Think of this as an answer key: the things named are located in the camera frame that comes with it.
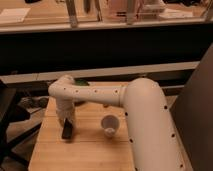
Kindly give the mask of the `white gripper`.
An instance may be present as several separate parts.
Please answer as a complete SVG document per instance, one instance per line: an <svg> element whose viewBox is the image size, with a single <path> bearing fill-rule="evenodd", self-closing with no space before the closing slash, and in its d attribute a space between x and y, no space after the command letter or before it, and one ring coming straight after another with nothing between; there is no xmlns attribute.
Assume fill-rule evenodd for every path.
<svg viewBox="0 0 213 171"><path fill-rule="evenodd" d="M73 135L73 124L75 124L75 105L72 100L56 100L56 114L59 123L63 126L62 138L71 139Z"/></svg>

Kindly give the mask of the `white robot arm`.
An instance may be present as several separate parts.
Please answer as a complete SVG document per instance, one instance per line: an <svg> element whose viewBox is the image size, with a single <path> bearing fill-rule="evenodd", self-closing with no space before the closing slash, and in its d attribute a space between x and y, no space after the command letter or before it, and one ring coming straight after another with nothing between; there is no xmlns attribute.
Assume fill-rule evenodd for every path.
<svg viewBox="0 0 213 171"><path fill-rule="evenodd" d="M127 85L78 86L65 75L48 92L61 104L77 99L124 109L136 171L184 171L174 122L159 84L138 78Z"/></svg>

